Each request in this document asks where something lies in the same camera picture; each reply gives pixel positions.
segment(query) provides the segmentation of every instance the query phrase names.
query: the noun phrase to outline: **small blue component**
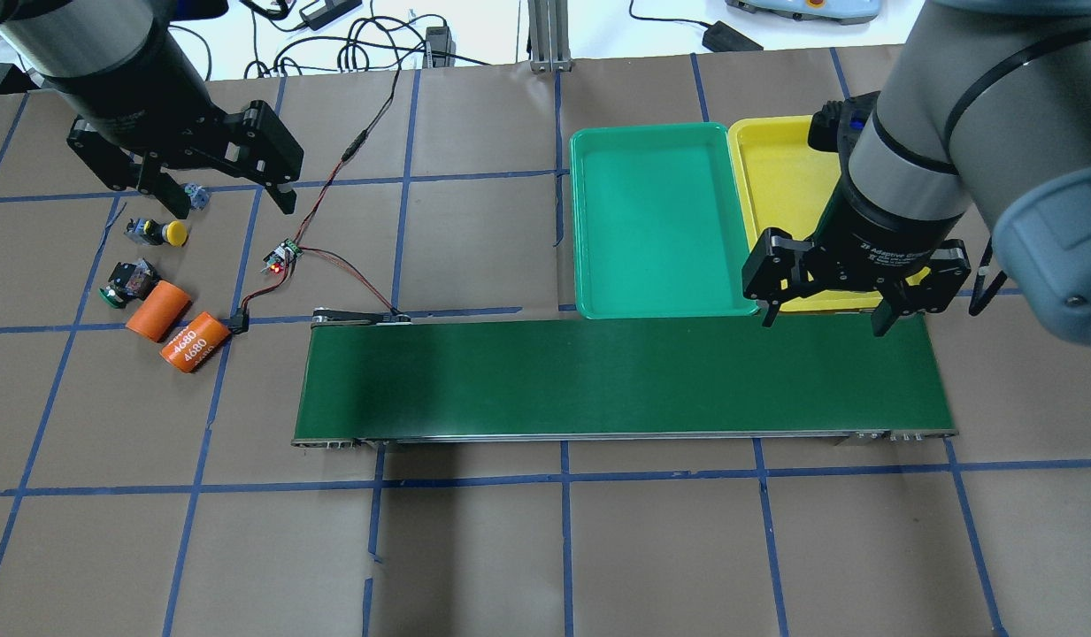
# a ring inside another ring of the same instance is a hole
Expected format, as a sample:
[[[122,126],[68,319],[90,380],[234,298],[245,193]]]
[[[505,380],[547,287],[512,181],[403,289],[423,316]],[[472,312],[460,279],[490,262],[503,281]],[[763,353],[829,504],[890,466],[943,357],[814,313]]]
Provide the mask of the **small blue component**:
[[[192,201],[192,209],[203,209],[206,207],[206,203],[211,201],[211,193],[206,192],[206,189],[199,184],[184,184],[184,193]]]

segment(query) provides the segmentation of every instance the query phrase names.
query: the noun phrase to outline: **yellow tray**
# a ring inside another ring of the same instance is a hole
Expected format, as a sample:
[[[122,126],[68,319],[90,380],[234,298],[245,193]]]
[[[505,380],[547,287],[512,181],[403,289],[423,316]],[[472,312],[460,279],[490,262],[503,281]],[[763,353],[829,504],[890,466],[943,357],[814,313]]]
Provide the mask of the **yellow tray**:
[[[807,145],[811,116],[744,119],[730,127],[730,158],[751,250],[769,227],[794,239],[816,230],[828,196],[840,179],[835,153]],[[787,302],[782,312],[868,310],[879,305],[877,292],[823,291]]]

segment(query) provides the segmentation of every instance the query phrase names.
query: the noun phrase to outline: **orange cylinder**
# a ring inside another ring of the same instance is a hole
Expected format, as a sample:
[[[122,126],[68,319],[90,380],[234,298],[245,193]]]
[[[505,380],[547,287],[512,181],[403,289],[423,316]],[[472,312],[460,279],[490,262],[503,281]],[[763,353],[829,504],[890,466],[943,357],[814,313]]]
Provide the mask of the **orange cylinder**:
[[[160,342],[189,302],[190,296],[185,291],[160,281],[152,288],[152,293],[147,295],[140,310],[132,314],[124,326],[149,341]]]
[[[193,372],[229,335],[218,318],[203,312],[164,346],[160,356],[177,370]]]

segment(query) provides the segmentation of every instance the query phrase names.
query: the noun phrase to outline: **robotic arm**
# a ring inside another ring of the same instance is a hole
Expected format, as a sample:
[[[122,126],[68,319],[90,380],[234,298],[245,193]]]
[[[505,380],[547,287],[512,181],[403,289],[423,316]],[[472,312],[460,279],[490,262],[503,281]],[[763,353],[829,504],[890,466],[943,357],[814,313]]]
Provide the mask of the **robotic arm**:
[[[743,267],[766,324],[825,289],[878,290],[876,335],[944,311],[972,200],[1042,324],[1091,345],[1091,0],[930,1],[878,99],[829,104],[808,142],[840,181],[811,237],[768,228]]]
[[[188,217],[164,168],[214,168],[265,185],[293,213],[303,151],[264,100],[227,113],[168,35],[172,0],[0,1],[0,35],[79,115],[68,144],[105,185],[136,189]],[[143,161],[129,158],[131,151]]]

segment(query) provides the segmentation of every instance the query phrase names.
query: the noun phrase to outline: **green conveyor belt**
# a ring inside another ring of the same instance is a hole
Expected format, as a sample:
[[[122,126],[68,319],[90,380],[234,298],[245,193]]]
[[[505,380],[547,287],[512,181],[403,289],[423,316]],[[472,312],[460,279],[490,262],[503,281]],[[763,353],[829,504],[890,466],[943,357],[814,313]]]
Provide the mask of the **green conveyor belt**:
[[[295,444],[954,433],[924,322],[313,327]]]

